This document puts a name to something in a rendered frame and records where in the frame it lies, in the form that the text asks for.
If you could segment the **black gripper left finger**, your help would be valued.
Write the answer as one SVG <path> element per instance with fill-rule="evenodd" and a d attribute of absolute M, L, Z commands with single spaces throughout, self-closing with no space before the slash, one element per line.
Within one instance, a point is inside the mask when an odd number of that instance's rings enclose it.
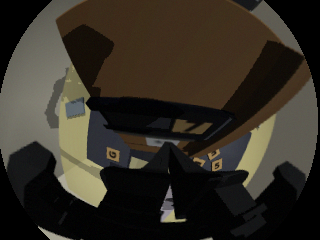
<path fill-rule="evenodd" d="M 164 141 L 160 151 L 143 168 L 105 167 L 100 171 L 105 189 L 135 193 L 135 195 L 157 197 L 157 211 L 160 213 L 163 201 L 167 196 L 171 176 L 169 168 L 169 144 Z"/>

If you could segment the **tan letter tile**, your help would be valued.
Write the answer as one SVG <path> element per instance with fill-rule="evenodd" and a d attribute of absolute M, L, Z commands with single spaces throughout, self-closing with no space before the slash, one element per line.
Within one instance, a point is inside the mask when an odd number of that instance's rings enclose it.
<path fill-rule="evenodd" d="M 169 133 L 191 133 L 191 135 L 203 135 L 212 124 L 199 123 L 199 121 L 175 120 Z"/>
<path fill-rule="evenodd" d="M 223 167 L 223 165 L 221 165 L 221 163 L 223 163 L 223 159 L 219 159 L 219 160 L 215 160 L 215 161 L 212 161 L 212 171 L 213 172 L 216 172 L 217 169 L 221 169 L 221 167 Z"/>
<path fill-rule="evenodd" d="M 205 160 L 201 160 L 199 159 L 199 157 L 195 157 L 195 159 L 193 159 L 193 161 L 195 161 L 196 164 L 199 164 L 200 167 L 203 167 Z"/>
<path fill-rule="evenodd" d="M 208 153 L 209 160 L 213 159 L 216 155 L 219 155 L 220 151 L 217 149 L 215 152 Z"/>
<path fill-rule="evenodd" d="M 120 151 L 117 151 L 117 149 L 107 147 L 107 159 L 119 161 L 119 157 Z"/>

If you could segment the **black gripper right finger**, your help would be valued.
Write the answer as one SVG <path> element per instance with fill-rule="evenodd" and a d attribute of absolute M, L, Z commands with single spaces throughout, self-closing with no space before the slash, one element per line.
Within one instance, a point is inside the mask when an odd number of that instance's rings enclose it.
<path fill-rule="evenodd" d="M 172 141 L 169 144 L 169 176 L 171 176 L 171 191 L 173 197 L 173 212 L 176 219 L 185 219 L 187 212 L 204 196 L 209 189 L 229 187 L 243 184 L 249 173 L 243 171 L 207 171 L 195 161 L 189 159 Z"/>

